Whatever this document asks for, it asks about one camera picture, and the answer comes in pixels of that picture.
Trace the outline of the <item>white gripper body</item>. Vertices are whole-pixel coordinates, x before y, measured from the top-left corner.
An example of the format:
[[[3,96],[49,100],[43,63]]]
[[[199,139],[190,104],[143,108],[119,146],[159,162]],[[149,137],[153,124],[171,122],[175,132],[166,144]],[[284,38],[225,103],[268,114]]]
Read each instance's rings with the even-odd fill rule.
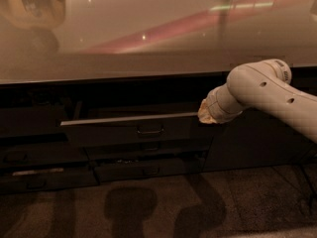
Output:
[[[243,113],[246,106],[242,105],[227,88],[215,88],[207,97],[209,113],[216,121],[216,124],[223,124],[232,121]]]

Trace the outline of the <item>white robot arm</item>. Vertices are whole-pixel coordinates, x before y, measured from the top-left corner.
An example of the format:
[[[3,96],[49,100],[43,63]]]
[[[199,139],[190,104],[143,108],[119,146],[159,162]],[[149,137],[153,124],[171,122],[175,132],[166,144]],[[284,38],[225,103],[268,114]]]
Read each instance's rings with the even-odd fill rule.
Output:
[[[316,143],[317,97],[292,87],[291,77],[288,64],[280,59],[241,64],[202,100],[199,121],[223,124],[257,108]]]

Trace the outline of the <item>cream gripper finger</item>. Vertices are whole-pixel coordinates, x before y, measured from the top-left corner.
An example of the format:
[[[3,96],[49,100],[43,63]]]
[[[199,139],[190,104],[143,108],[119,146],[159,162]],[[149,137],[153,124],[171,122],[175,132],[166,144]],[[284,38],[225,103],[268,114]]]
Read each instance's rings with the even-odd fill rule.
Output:
[[[202,100],[200,107],[199,107],[199,110],[198,110],[198,112],[203,112],[203,111],[208,111],[208,105],[207,105],[206,99]]]
[[[203,124],[216,124],[217,121],[207,112],[198,113],[199,121]]]

